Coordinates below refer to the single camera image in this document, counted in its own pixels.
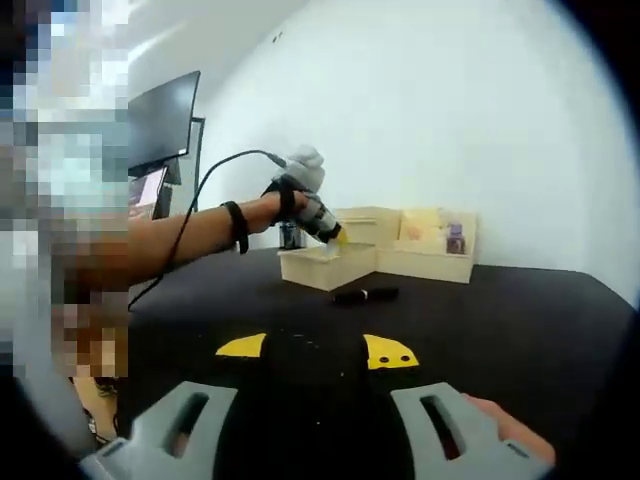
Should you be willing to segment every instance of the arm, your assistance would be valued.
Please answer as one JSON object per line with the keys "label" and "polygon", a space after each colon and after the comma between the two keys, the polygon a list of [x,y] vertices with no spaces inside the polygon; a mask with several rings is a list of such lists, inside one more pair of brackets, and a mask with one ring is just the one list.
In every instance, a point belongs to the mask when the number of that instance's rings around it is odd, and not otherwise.
{"label": "arm", "polygon": [[[303,208],[306,197],[295,193],[296,207]],[[239,204],[249,233],[269,227],[280,209],[280,196],[264,197]],[[76,280],[91,290],[124,290],[159,275],[184,222],[184,215],[162,220],[130,220],[126,236],[105,235],[81,247],[76,262]],[[191,215],[184,230],[174,265],[183,265],[217,252],[232,242],[232,221],[226,207]]]}

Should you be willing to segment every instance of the black monitor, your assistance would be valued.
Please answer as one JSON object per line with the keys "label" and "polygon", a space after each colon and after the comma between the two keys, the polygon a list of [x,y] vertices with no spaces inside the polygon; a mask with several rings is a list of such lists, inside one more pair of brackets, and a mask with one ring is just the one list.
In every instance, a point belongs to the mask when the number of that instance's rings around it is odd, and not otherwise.
{"label": "black monitor", "polygon": [[129,176],[139,177],[189,153],[200,72],[159,85],[129,102]]}

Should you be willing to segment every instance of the black wrist strap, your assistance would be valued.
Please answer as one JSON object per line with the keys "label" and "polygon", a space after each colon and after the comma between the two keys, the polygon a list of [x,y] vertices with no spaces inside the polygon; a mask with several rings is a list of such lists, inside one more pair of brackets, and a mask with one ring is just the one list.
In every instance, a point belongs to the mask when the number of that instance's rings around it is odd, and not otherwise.
{"label": "black wrist strap", "polygon": [[236,202],[225,202],[222,205],[226,207],[229,215],[231,215],[231,238],[233,238],[233,243],[238,242],[241,255],[247,253],[247,250],[249,250],[247,219],[244,218],[242,210],[240,210]]}

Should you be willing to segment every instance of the wooden box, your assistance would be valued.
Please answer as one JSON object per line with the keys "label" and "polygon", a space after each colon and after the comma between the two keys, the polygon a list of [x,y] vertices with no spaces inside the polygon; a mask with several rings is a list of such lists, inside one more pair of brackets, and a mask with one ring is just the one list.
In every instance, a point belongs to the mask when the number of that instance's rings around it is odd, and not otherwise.
{"label": "wooden box", "polygon": [[419,241],[396,240],[378,248],[377,271],[429,278],[457,283],[469,283],[475,261],[477,217],[472,213],[453,213],[462,224],[465,254],[453,255],[436,251],[433,244]]}
{"label": "wooden box", "polygon": [[380,207],[340,208],[334,215],[350,243],[381,245],[398,239],[400,211]]}
{"label": "wooden box", "polygon": [[282,279],[331,291],[376,270],[376,249],[371,245],[344,245],[336,255],[326,247],[281,251]]}

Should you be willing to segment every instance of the black tabletop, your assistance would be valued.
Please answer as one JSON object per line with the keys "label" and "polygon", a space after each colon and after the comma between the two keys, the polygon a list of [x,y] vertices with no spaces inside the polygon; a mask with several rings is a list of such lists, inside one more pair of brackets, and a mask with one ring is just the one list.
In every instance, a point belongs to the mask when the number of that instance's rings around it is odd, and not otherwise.
{"label": "black tabletop", "polygon": [[[562,450],[633,313],[576,272],[476,266],[468,285],[376,273],[343,289],[376,286],[400,294],[337,308],[329,293],[282,281],[274,249],[211,255],[171,273],[133,308],[121,430],[183,380],[234,386],[219,452],[234,460],[218,462],[222,476],[310,465],[331,474],[338,464],[362,474],[366,464],[399,478],[406,445],[388,391],[446,381],[500,403]],[[261,360],[214,356],[262,332]],[[402,342],[420,367],[367,372],[365,333]]]}

